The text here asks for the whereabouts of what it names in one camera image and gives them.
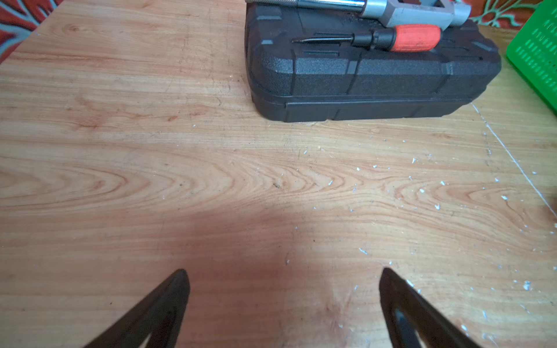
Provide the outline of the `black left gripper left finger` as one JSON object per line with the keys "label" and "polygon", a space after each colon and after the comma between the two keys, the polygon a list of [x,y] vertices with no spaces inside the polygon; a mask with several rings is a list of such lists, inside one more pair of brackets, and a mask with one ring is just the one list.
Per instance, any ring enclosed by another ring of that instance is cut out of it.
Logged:
{"label": "black left gripper left finger", "polygon": [[178,269],[87,347],[175,347],[190,295]]}

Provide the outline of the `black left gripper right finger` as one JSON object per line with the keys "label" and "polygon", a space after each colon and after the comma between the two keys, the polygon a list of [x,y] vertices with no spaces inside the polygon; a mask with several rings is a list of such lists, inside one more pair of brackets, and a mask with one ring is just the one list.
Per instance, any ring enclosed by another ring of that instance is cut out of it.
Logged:
{"label": "black left gripper right finger", "polygon": [[383,269],[379,292],[393,347],[480,347],[393,269]]}

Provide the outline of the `black plastic tool case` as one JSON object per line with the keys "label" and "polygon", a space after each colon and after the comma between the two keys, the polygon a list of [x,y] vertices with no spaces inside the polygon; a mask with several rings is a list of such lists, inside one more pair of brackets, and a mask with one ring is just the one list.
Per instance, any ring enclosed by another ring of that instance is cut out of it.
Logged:
{"label": "black plastic tool case", "polygon": [[497,46],[471,21],[445,30],[428,52],[308,43],[378,27],[348,12],[248,4],[245,58],[256,110],[286,123],[442,117],[500,72]]}

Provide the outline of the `green plastic basket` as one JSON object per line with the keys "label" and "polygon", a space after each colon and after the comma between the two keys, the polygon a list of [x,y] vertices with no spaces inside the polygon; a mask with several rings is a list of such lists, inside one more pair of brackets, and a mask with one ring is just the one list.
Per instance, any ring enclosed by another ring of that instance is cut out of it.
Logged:
{"label": "green plastic basket", "polygon": [[556,1],[542,1],[507,47],[507,58],[556,111]]}

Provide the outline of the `silver metal tap wrench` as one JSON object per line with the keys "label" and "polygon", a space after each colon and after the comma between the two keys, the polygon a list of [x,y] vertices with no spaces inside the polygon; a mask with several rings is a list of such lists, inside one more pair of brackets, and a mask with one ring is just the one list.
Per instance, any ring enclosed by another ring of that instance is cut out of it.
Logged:
{"label": "silver metal tap wrench", "polygon": [[353,12],[365,19],[378,20],[384,27],[404,25],[437,26],[442,30],[462,26],[471,14],[471,5],[454,1],[395,0],[267,0],[264,4],[313,10]]}

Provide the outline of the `red handled screwdriver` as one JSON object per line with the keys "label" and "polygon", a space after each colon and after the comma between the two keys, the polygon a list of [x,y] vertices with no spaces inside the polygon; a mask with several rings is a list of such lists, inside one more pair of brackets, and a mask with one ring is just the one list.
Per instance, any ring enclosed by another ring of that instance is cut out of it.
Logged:
{"label": "red handled screwdriver", "polygon": [[428,52],[442,38],[442,29],[433,25],[402,25],[392,28],[370,29],[366,33],[347,36],[310,37],[293,39],[296,44],[342,44],[363,49],[378,49],[386,52]]}

